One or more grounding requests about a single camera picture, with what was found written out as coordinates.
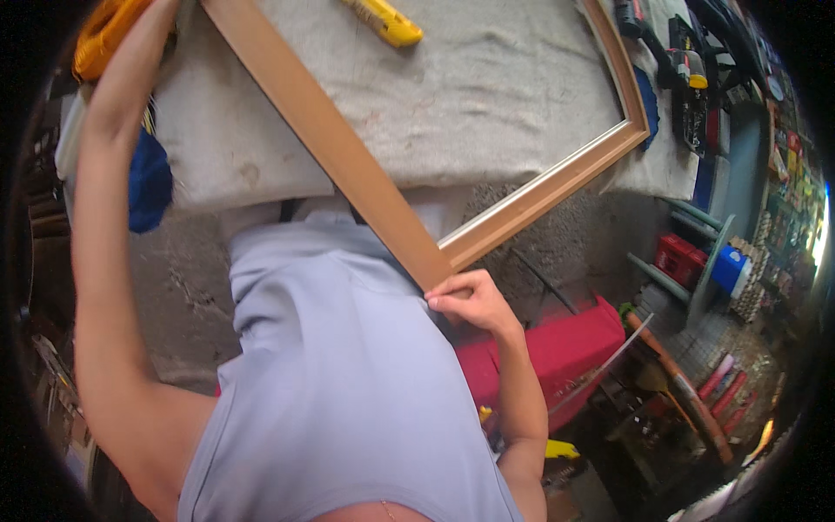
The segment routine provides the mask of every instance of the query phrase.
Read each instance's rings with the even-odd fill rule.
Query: black power drill
[[[706,89],[707,78],[701,57],[692,49],[664,49],[658,37],[644,20],[638,0],[616,0],[615,18],[622,36],[644,40],[658,62],[656,81],[662,89],[684,86]]]
[[[678,43],[683,48],[664,49],[644,20],[638,0],[615,0],[615,18],[622,36],[643,40],[652,52],[658,62],[655,78],[658,87],[673,92],[673,130],[690,150],[704,156],[707,76],[701,56],[691,45],[681,43],[681,32],[689,29],[686,23],[678,16],[670,19],[671,44]]]

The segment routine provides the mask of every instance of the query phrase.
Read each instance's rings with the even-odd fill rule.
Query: wrist
[[[516,317],[511,321],[496,326],[490,333],[495,337],[496,341],[505,344],[512,344],[520,338],[524,339],[524,328],[522,328],[522,324]]]

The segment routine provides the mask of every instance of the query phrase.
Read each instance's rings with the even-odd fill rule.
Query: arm
[[[73,223],[75,373],[97,443],[136,497],[174,519],[215,400],[159,382],[139,330],[128,252],[128,170],[179,0],[155,0],[110,60],[90,102]]]
[[[449,295],[462,289],[472,295]],[[544,522],[542,479],[548,442],[548,410],[525,344],[524,329],[485,270],[448,278],[425,296],[429,306],[457,314],[493,334],[498,344],[498,427],[506,450],[498,460],[519,511],[527,522]]]

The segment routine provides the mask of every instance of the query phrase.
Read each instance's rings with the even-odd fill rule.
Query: blue rag
[[[143,234],[162,221],[165,208],[171,203],[174,180],[168,155],[157,139],[139,129],[134,158],[128,175],[128,228]]]
[[[655,93],[652,91],[650,77],[635,65],[633,65],[632,68],[635,70],[635,79],[638,80],[640,97],[644,100],[646,119],[650,123],[650,137],[645,139],[643,143],[639,145],[641,150],[647,150],[650,148],[650,144],[655,138],[655,135],[658,134],[658,98],[655,97]]]

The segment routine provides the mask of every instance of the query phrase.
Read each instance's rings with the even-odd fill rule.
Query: power tool
[[[420,42],[423,30],[403,16],[386,0],[342,0],[357,16],[393,47]]]
[[[690,28],[676,15],[670,18],[671,48],[664,49],[655,32],[644,20],[638,0],[615,0],[615,19],[620,34],[643,40],[655,61],[655,81],[661,89],[672,91],[672,127],[687,147],[700,157],[705,154],[707,121],[707,76],[700,54],[693,48]]]
[[[638,0],[616,0],[615,18],[620,34],[643,40],[658,62],[657,83],[662,89],[674,89],[684,82],[693,89],[706,89],[705,66],[699,54],[689,48],[664,49],[655,32],[644,20]]]

